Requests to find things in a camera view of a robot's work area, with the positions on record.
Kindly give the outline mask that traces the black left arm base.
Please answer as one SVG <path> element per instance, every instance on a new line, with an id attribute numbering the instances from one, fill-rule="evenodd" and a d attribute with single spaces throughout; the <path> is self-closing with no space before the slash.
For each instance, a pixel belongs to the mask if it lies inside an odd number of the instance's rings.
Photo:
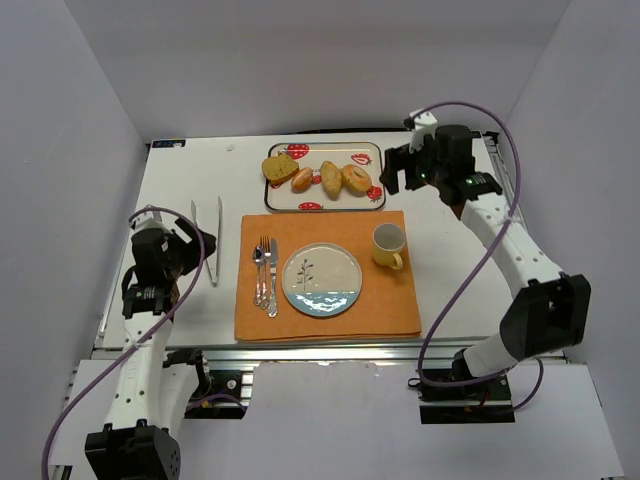
<path id="1" fill-rule="evenodd" d="M 196 373 L 197 387 L 188 405 L 197 403 L 185 411 L 185 419 L 242 419 L 245 407 L 241 403 L 240 370 L 212 370 L 200 349 L 185 348 L 169 352 L 164 368 L 189 365 Z"/>

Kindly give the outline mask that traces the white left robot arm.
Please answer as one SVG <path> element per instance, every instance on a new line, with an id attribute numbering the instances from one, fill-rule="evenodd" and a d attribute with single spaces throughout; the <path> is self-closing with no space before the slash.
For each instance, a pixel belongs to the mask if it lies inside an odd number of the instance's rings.
<path id="1" fill-rule="evenodd" d="M 216 250 L 214 236 L 179 218 L 172 229 L 137 220 L 134 264 L 121 284 L 127 359 L 101 431 L 88 434 L 85 456 L 99 479 L 176 479 L 177 432 L 187 403 L 208 393 L 202 353 L 166 345 L 180 299 L 179 278 Z"/>

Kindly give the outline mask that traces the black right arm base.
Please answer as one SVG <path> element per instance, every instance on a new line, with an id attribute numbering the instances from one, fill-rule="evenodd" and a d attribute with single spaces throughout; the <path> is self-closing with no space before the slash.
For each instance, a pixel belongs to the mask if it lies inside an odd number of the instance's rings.
<path id="1" fill-rule="evenodd" d="M 423 425 L 510 424 L 515 422 L 514 404 L 507 374 L 492 374 L 471 385 L 464 362 L 465 348 L 449 357 L 425 354 L 407 387 L 417 393 Z"/>

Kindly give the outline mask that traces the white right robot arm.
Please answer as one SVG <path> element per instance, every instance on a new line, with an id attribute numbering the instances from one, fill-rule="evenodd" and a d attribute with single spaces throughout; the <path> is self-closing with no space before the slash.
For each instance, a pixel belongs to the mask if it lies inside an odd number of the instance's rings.
<path id="1" fill-rule="evenodd" d="M 408 190 L 435 187 L 481 241 L 484 258 L 495 262 L 513 298 L 497 333 L 458 352 L 447 377 L 422 377 L 435 388 L 479 385 L 523 360 L 580 344 L 591 299 L 588 280 L 567 274 L 544 254 L 517 220 L 515 200 L 491 174 L 477 170 L 473 139 L 462 125 L 421 127 L 410 143 L 386 150 L 380 176 L 391 195 L 399 191 L 400 172 Z"/>

